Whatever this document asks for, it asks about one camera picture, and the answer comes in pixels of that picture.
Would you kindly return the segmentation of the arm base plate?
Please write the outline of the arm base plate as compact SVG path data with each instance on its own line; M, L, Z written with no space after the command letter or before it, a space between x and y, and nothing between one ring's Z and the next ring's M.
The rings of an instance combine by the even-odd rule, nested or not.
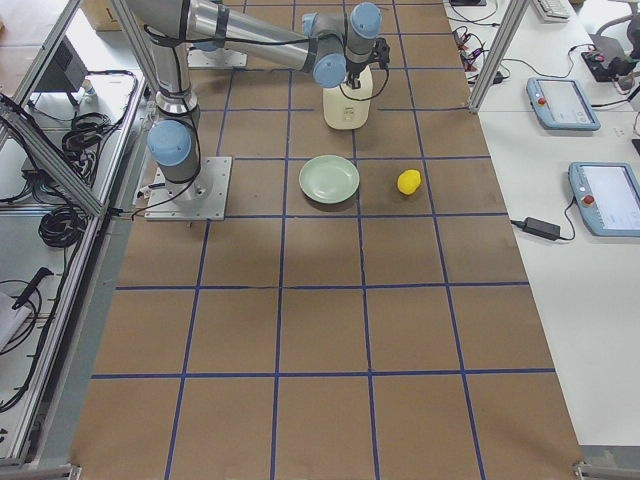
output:
M195 181L186 188L165 180L156 168L149 208L142 214L149 221L221 221L225 218L226 201L231 177L232 158L204 157Z
M188 65L191 69L244 69L246 64L246 54L217 47L212 42L197 42L188 48Z

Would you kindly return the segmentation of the green plate near arm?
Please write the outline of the green plate near arm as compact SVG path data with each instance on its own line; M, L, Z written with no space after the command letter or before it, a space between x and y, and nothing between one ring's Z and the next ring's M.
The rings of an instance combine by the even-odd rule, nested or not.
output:
M309 199L331 205L346 201L356 193L360 175L350 160L337 155L321 155L302 166L298 181Z

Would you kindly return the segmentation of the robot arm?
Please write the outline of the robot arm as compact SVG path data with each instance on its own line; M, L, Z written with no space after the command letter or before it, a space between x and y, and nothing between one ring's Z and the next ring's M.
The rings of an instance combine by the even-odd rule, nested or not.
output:
M299 32L281 28L220 1L130 1L151 43L158 84L158 120L147 145L169 199L205 198L211 180L197 133L200 107L189 74L198 68L243 67L249 56L310 74L323 89L356 90L368 67L387 68L389 46L373 3L349 13L304 15Z

